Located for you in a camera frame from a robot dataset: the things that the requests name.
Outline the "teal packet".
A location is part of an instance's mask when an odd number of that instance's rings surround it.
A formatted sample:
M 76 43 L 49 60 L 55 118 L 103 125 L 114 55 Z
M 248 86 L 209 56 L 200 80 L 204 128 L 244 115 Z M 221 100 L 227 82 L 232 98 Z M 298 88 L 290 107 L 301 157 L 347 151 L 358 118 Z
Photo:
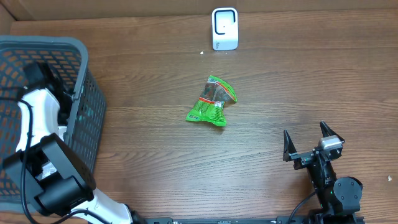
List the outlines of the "teal packet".
M 94 111 L 92 106 L 87 103 L 81 103 L 78 107 L 76 123 L 93 124 Z

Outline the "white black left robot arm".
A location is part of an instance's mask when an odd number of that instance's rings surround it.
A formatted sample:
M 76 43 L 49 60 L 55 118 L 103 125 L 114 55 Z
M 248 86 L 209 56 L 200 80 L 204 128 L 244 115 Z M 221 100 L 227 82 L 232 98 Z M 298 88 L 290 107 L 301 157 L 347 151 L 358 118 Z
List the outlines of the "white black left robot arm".
M 22 209 L 31 223 L 31 205 L 43 216 L 56 214 L 62 223 L 78 217 L 88 223 L 142 223 L 127 205 L 110 199 L 97 186 L 88 166 L 66 145 L 60 124 L 66 124 L 72 99 L 46 63 L 23 68 L 29 84 L 15 101 L 22 113 L 17 151 L 2 163 L 21 193 Z

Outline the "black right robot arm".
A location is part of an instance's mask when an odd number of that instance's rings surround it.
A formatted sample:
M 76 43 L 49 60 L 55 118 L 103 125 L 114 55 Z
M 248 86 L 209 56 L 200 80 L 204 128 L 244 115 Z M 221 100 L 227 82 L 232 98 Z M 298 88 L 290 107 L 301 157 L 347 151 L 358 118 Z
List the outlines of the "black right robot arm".
M 332 161 L 342 155 L 345 140 L 335 133 L 324 121 L 320 121 L 323 137 L 311 151 L 299 154 L 288 131 L 284 130 L 285 162 L 292 161 L 294 169 L 306 169 L 314 191 L 303 199 L 283 223 L 364 223 L 357 217 L 360 211 L 363 184 L 354 177 L 340 177 Z M 318 197 L 320 209 L 310 210 L 306 216 L 297 216 L 299 208 L 313 196 Z

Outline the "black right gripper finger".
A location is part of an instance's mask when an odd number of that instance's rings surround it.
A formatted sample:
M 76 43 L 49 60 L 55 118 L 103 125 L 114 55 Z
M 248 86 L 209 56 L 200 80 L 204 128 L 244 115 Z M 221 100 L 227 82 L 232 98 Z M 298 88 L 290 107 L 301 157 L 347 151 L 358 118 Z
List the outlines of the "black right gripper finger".
M 330 136 L 336 136 L 341 142 L 345 142 L 345 140 L 336 132 L 334 132 L 334 130 L 332 130 L 327 124 L 326 122 L 324 122 L 324 120 L 320 121 L 320 128 L 322 131 L 322 135 L 324 138 L 326 137 L 330 137 Z
M 283 160 L 291 161 L 292 157 L 297 155 L 297 150 L 292 142 L 292 139 L 288 133 L 288 131 L 284 130 L 284 151 L 283 151 Z

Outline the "green snack packet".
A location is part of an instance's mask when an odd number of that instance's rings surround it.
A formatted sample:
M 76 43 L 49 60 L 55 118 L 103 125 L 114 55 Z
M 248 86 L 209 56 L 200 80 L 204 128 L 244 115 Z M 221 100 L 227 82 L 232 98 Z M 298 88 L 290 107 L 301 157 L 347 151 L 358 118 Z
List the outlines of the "green snack packet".
M 226 118 L 223 113 L 224 104 L 237 102 L 233 87 L 224 80 L 209 76 L 205 88 L 198 101 L 186 116 L 187 121 L 206 121 L 216 126 L 226 126 Z

